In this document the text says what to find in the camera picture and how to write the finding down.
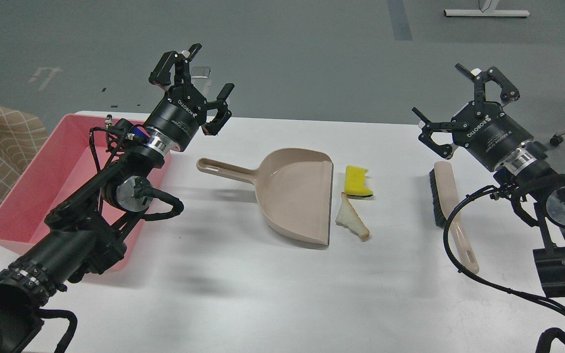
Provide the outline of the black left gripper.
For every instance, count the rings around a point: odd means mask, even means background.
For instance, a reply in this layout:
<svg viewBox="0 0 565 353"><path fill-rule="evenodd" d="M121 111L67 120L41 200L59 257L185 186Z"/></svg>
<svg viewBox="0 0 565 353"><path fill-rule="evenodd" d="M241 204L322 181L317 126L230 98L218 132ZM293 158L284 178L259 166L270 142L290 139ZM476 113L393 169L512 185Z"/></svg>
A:
<svg viewBox="0 0 565 353"><path fill-rule="evenodd" d="M149 83L164 91L163 98L144 122L147 130L157 130L175 144L175 151L184 151L205 122L206 114L198 109L204 104L203 94L191 82L190 62L202 44L195 43L188 50L168 51L163 54L149 76ZM214 118L202 125L205 135L217 136L231 118L227 99L235 85L226 83L214 101L205 103L204 110L216 110Z"/></svg>

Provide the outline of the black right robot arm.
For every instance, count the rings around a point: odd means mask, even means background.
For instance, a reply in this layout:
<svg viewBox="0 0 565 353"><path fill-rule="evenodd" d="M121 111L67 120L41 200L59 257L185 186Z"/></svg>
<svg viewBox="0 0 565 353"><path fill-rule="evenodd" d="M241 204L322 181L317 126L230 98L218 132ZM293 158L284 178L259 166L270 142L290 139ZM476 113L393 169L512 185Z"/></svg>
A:
<svg viewBox="0 0 565 353"><path fill-rule="evenodd" d="M448 122L433 122L412 108L420 119L419 141L442 158L430 171L430 187L444 250L458 273L565 317L565 174L552 169L546 147L505 113L504 107L517 101L520 93L497 67L469 70L459 63L455 67L473 83L472 101ZM448 162L457 147L492 172L496 184L460 200ZM532 255L543 295L513 290L478 275L476 256L458 217L465 206L486 195L507 199L523 223L540 231L543 248ZM554 340L565 345L565 331L557 327L543 331L536 351L548 353Z"/></svg>

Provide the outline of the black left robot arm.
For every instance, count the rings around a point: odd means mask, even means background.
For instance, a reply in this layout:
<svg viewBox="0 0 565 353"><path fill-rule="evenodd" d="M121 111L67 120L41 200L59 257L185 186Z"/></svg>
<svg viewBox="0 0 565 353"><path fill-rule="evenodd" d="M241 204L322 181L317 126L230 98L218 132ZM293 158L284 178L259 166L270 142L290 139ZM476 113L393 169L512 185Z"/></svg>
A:
<svg viewBox="0 0 565 353"><path fill-rule="evenodd" d="M184 210L179 198L155 188L148 176L163 167L171 150L185 150L198 130L215 136L231 117L233 83L210 101L191 81L190 63L200 49L195 43L163 54L149 83L164 96L143 124L114 124L107 116L100 128L110 154L106 164L96 163L96 174L47 214L49 233L0 271L0 353L21 353L45 320L65 319L69 325L54 349L64 353L77 316L45 309L49 299L66 291L66 282L103 274L123 260L125 238L140 221L166 220Z"/></svg>

